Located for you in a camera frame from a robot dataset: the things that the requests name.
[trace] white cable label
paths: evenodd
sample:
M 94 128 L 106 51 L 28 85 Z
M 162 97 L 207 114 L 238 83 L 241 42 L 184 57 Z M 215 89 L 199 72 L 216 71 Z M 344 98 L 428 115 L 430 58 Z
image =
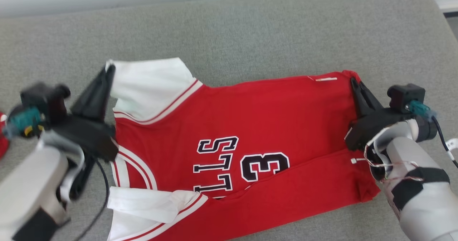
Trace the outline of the white cable label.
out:
M 446 141 L 445 144 L 447 145 L 447 148 L 450 151 L 453 150 L 453 149 L 456 149 L 456 148 L 458 148 L 458 138 L 452 138 L 452 139 Z

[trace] gray floor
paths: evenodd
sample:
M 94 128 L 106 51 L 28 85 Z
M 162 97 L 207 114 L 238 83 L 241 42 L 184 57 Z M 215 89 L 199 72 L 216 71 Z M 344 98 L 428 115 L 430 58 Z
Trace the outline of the gray floor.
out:
M 451 17 L 447 18 L 448 24 L 450 24 L 450 28 L 452 29 L 453 33 L 458 39 L 458 17 Z

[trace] black cable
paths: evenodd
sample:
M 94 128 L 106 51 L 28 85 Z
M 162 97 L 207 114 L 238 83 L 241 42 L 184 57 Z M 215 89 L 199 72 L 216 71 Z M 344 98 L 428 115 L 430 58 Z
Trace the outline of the black cable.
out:
M 105 207 L 107 206 L 107 203 L 108 203 L 108 195 L 109 195 L 110 190 L 109 190 L 109 186 L 108 186 L 107 175 L 105 174 L 105 171 L 103 170 L 102 165 L 100 164 L 98 159 L 97 158 L 94 158 L 94 159 L 95 159 L 95 163 L 97 163 L 97 166 L 100 168 L 100 171 L 102 172 L 103 180 L 105 180 L 105 189 L 106 189 L 105 190 L 106 191 L 106 193 L 105 193 L 105 202 L 103 203 L 103 205 L 100 208 L 99 212 L 94 217 L 94 219 L 89 224 L 89 226 L 77 238 L 75 238 L 75 241 L 81 240 L 89 232 L 89 230 L 94 226 L 95 222 L 98 220 L 100 215 L 102 215 L 102 212 L 103 212 L 103 210 L 105 209 Z
M 444 135 L 442 134 L 442 130 L 440 128 L 439 122 L 437 122 L 437 119 L 435 118 L 435 116 L 432 116 L 431 119 L 437 128 L 437 133 L 439 134 L 439 138 L 440 138 L 440 141 L 442 142 L 442 146 L 444 147 L 445 151 L 449 153 L 450 150 L 447 147 L 447 143 L 445 143 Z M 453 161 L 453 164 L 458 168 L 458 163 L 456 162 L 456 160 L 452 159 L 452 161 Z

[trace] teal connector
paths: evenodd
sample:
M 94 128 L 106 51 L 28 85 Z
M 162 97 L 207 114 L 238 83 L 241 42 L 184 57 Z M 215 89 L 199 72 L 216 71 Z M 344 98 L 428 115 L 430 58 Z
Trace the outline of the teal connector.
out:
M 427 105 L 419 101 L 411 101 L 409 103 L 409 111 L 415 115 L 425 117 L 429 122 L 432 122 L 432 117 L 437 117 L 436 111 L 431 110 Z
M 6 126 L 2 129 L 2 133 L 6 138 L 12 139 L 20 135 L 28 127 L 38 127 L 38 124 L 41 122 L 41 113 L 36 107 L 31 107 L 9 119 Z

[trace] red object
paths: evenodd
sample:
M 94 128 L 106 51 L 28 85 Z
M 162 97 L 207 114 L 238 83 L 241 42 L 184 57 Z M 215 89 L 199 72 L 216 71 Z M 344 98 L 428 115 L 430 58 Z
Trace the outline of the red object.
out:
M 0 133 L 3 127 L 5 126 L 5 123 L 6 123 L 6 115 L 0 112 Z M 10 142 L 8 141 L 8 139 L 5 138 L 2 134 L 0 134 L 0 159 L 6 153 L 6 150 L 8 150 L 9 144 Z
M 126 240 L 227 240 L 371 200 L 379 189 L 344 141 L 351 77 L 196 81 L 151 120 L 115 112 L 117 186 L 204 194 L 174 224 Z

